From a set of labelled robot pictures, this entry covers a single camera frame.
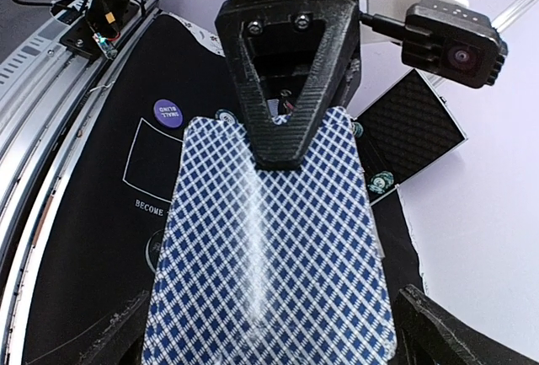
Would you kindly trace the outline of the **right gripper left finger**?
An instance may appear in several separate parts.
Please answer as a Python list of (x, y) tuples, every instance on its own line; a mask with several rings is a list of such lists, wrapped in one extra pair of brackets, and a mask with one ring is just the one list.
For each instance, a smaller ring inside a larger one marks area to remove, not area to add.
[(78, 364), (141, 364), (150, 292), (140, 291), (108, 319), (97, 340), (79, 356)]

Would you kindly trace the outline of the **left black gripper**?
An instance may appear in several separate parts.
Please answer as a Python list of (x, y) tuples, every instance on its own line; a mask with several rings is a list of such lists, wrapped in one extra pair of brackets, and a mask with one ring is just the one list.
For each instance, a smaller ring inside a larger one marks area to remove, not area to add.
[(216, 28), (257, 166), (298, 169), (359, 87), (359, 0), (226, 0)]

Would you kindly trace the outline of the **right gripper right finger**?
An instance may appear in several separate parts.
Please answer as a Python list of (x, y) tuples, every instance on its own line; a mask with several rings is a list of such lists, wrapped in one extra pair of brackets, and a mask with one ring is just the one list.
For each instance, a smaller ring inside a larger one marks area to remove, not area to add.
[(396, 364), (535, 364), (466, 325), (417, 287), (399, 290), (392, 306)]

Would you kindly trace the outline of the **green white poker chip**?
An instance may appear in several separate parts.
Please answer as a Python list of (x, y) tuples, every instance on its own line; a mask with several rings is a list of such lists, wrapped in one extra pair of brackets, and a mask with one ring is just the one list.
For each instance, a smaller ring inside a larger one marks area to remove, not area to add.
[(227, 123), (238, 123), (238, 118), (230, 110), (226, 109), (217, 110), (215, 113), (215, 118), (219, 121), (225, 121)]

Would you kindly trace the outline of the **blue playing card deck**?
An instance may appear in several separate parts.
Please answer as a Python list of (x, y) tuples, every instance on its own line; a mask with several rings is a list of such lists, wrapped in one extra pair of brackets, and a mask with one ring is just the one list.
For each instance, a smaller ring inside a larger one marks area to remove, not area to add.
[(386, 364), (397, 336), (351, 122), (329, 109), (301, 167), (257, 169), (243, 125), (184, 133), (145, 364)]

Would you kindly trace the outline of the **aluminium poker chip case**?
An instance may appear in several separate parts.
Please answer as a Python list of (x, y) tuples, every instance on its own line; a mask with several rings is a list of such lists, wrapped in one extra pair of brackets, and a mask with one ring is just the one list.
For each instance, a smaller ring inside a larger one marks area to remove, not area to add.
[(467, 140), (428, 79), (416, 70), (402, 76), (351, 121), (366, 189), (372, 175), (387, 170), (396, 185), (385, 195), (368, 191), (371, 204), (393, 193), (405, 181)]

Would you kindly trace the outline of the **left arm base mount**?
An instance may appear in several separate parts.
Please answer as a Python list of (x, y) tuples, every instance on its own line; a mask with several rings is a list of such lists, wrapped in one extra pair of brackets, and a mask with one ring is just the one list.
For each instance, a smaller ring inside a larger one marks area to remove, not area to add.
[(122, 30), (138, 12), (146, 13), (140, 0), (83, 0), (74, 26), (60, 38), (60, 44), (91, 62), (100, 57), (114, 60)]

